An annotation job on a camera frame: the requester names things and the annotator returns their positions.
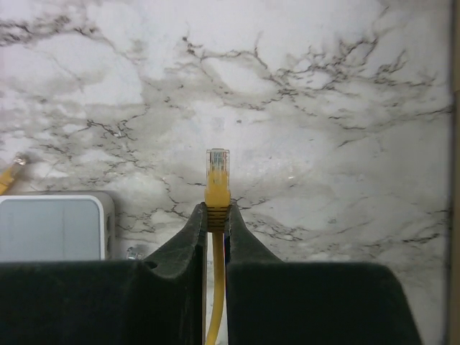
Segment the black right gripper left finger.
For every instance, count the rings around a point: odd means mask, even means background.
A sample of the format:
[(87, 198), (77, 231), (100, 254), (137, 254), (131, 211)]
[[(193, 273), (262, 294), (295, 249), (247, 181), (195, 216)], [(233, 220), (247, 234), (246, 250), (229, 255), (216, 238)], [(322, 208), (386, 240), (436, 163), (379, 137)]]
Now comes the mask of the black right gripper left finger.
[(142, 260), (1, 266), (3, 344), (203, 344), (207, 211)]

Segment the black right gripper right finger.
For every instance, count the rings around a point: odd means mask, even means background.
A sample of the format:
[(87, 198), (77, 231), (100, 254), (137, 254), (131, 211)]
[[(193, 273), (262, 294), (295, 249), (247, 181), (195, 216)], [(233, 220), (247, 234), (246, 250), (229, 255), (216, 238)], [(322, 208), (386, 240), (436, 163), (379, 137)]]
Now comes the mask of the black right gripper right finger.
[(230, 344), (420, 344), (403, 288), (370, 262), (285, 262), (247, 228), (226, 222)]

